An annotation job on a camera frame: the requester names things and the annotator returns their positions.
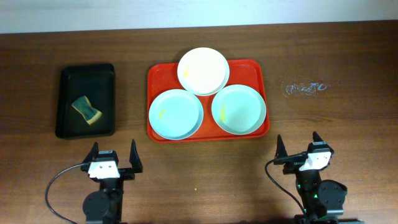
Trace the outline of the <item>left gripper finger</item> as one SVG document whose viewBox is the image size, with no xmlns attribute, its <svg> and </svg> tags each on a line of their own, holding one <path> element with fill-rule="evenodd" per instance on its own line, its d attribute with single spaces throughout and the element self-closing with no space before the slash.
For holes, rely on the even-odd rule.
<svg viewBox="0 0 398 224">
<path fill-rule="evenodd" d="M 132 140 L 132 143 L 131 143 L 129 162 L 130 162 L 133 170 L 142 170 L 142 162 L 139 158 L 137 148 L 136 148 L 136 142 L 134 139 Z"/>
<path fill-rule="evenodd" d="M 93 147 L 91 148 L 90 152 L 84 158 L 83 163 L 90 163 L 98 157 L 99 148 L 98 143 L 95 142 Z"/>
</svg>

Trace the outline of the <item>green yellow sponge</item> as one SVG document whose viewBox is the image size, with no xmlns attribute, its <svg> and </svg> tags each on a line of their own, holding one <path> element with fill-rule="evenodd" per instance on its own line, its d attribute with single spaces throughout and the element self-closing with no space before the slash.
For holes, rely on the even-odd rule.
<svg viewBox="0 0 398 224">
<path fill-rule="evenodd" d="M 92 125 L 102 115 L 102 112 L 92 107 L 89 99 L 86 96 L 81 96 L 72 103 L 72 107 L 79 112 L 84 120 Z"/>
</svg>

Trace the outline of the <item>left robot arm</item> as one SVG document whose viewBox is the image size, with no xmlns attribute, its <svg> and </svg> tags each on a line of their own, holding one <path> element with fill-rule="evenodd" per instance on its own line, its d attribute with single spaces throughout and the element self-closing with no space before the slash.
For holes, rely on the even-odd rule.
<svg viewBox="0 0 398 224">
<path fill-rule="evenodd" d="M 143 172 L 135 141 L 131 143 L 129 162 L 130 167 L 119 168 L 116 151 L 100 151 L 98 143 L 94 143 L 81 168 L 91 180 L 99 183 L 99 190 L 90 193 L 82 205 L 86 223 L 121 223 L 124 182 L 134 180 L 137 173 Z"/>
</svg>

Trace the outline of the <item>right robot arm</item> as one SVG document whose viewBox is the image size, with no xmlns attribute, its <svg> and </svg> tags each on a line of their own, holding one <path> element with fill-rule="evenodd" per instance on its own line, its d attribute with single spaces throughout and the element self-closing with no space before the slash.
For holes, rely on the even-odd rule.
<svg viewBox="0 0 398 224">
<path fill-rule="evenodd" d="M 284 175 L 295 175 L 295 187 L 300 195 L 301 202 L 293 199 L 300 207 L 302 214 L 293 218 L 298 224 L 349 224 L 361 223 L 361 220 L 340 220 L 344 214 L 343 204 L 348 188 L 334 180 L 323 180 L 320 171 L 330 165 L 334 150 L 324 141 L 317 132 L 312 134 L 313 141 L 306 151 L 288 155 L 282 136 L 277 137 L 275 157 L 269 164 L 282 165 Z"/>
</svg>

